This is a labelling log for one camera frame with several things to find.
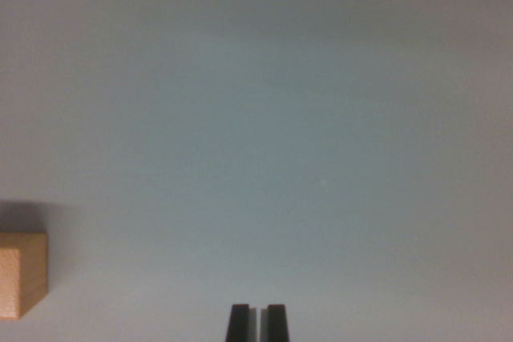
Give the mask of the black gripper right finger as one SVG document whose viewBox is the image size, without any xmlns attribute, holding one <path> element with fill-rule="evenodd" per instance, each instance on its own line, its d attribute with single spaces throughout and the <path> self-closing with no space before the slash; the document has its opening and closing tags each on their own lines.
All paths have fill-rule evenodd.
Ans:
<svg viewBox="0 0 513 342">
<path fill-rule="evenodd" d="M 260 342 L 289 342 L 289 327 L 284 304 L 261 309 Z"/>
</svg>

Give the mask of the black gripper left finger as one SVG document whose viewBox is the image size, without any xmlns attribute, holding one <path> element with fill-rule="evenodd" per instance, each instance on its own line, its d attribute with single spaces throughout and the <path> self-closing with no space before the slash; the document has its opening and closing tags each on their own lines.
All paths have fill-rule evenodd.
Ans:
<svg viewBox="0 0 513 342">
<path fill-rule="evenodd" d="M 226 342 L 255 342 L 257 340 L 256 309 L 249 304 L 232 306 L 226 332 Z"/>
</svg>

